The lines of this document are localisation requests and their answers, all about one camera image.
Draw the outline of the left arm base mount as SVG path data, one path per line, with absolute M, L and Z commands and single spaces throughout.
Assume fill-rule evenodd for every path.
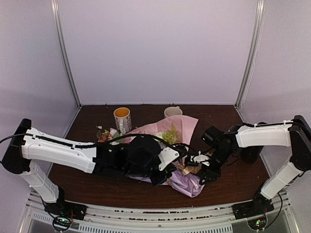
M 48 203 L 41 198 L 44 211 L 52 218 L 52 227 L 57 233 L 67 231 L 74 220 L 84 220 L 87 206 L 63 201 Z

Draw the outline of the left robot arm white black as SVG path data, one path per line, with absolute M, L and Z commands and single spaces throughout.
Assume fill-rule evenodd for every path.
M 21 176 L 41 197 L 46 212 L 82 220 L 86 206 L 68 202 L 64 190 L 41 170 L 47 161 L 99 176 L 148 178 L 152 185 L 164 183 L 175 170 L 175 161 L 187 154 L 182 145 L 170 145 L 150 134 L 129 134 L 103 143 L 70 141 L 42 133 L 23 119 L 1 160 L 10 173 Z

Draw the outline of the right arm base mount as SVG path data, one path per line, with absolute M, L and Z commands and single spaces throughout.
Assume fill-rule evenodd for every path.
M 235 219 L 246 219 L 247 225 L 254 231 L 263 230 L 268 225 L 267 213 L 274 210 L 274 206 L 255 201 L 234 204 L 232 206 Z

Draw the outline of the tan satin ribbon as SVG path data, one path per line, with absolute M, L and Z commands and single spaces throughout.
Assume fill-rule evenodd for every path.
M 203 154 L 208 154 L 211 157 L 211 153 L 210 152 L 204 152 Z M 188 162 L 190 161 L 190 159 L 184 158 L 181 159 L 180 161 L 178 161 L 175 165 L 175 167 L 181 171 L 181 173 L 186 176 L 188 174 L 198 174 L 199 171 L 202 168 L 203 164 L 199 164 L 198 166 L 189 166 Z

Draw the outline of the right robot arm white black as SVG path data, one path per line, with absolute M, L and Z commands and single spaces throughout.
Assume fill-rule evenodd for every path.
M 285 153 L 275 174 L 263 183 L 249 203 L 249 210 L 256 215 L 268 208 L 279 191 L 311 169 L 311 128 L 301 115 L 278 123 L 237 124 L 227 131 L 211 126 L 201 139 L 212 154 L 199 152 L 185 160 L 188 166 L 201 165 L 200 184 L 218 179 L 222 166 L 236 151 L 247 163 L 254 163 L 261 154 L 279 159 Z

